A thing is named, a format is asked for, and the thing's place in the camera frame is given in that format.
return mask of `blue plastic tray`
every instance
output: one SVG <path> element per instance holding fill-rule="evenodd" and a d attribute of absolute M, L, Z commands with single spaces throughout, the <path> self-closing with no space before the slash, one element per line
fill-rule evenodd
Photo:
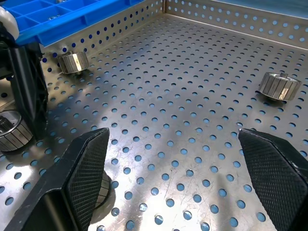
<path fill-rule="evenodd" d="M 8 0 L 4 8 L 17 20 L 17 43 L 44 46 L 80 31 L 142 0 Z"/>

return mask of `perforated metal tray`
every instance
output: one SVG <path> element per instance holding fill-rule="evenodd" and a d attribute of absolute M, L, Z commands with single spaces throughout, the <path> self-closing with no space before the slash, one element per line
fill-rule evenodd
<path fill-rule="evenodd" d="M 48 135 L 22 153 L 0 156 L 1 228 L 74 137 L 109 127 L 105 171 L 113 189 L 94 211 L 90 231 L 275 230 L 251 186 L 236 135 L 240 127 L 255 128 L 307 156 L 308 54 L 299 48 L 305 45 L 169 14 L 183 6 L 188 12 L 188 4 L 145 1 L 44 49 Z M 214 2 L 209 10 L 213 4 L 221 20 L 229 17 L 226 9 L 242 10 Z M 84 50 L 89 71 L 60 73 L 54 56 L 66 50 Z M 293 101 L 256 93 L 267 71 L 303 82 Z"/>

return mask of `blue plastic organizer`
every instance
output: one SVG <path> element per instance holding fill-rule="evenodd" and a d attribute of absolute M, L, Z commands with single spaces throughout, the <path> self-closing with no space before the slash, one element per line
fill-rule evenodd
<path fill-rule="evenodd" d="M 4 8 L 17 20 L 17 43 L 44 46 L 80 31 L 142 0 L 8 0 Z"/>

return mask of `metal cylinder part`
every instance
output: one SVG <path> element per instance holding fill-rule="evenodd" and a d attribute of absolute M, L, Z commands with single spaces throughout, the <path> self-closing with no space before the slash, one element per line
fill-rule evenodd
<path fill-rule="evenodd" d="M 0 151 L 23 147 L 33 137 L 18 111 L 0 112 Z"/>
<path fill-rule="evenodd" d="M 288 77 L 288 74 L 266 72 L 259 86 L 259 91 L 276 100 L 292 100 L 299 89 L 301 81 Z"/>
<path fill-rule="evenodd" d="M 89 67 L 89 62 L 84 52 L 69 52 L 61 55 L 58 57 L 58 62 L 64 74 L 80 72 Z"/>

